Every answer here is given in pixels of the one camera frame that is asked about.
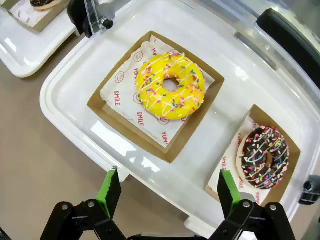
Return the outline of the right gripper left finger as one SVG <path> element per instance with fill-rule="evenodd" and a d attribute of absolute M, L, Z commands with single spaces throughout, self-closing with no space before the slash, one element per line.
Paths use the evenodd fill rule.
<path fill-rule="evenodd" d="M 96 198 L 77 206 L 70 202 L 57 203 L 41 235 L 42 240 L 79 240 L 86 231 L 93 231 L 99 240 L 125 240 L 114 222 L 114 214 L 122 189 L 118 169 L 107 176 Z"/>

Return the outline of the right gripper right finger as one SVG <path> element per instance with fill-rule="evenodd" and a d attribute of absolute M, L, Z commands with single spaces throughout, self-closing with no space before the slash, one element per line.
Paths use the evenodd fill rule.
<path fill-rule="evenodd" d="M 242 198 L 229 170 L 220 170 L 217 192 L 224 221 L 211 240 L 238 240 L 243 232 L 258 240 L 294 240 L 295 235 L 283 206 L 270 202 L 260 206 Z"/>

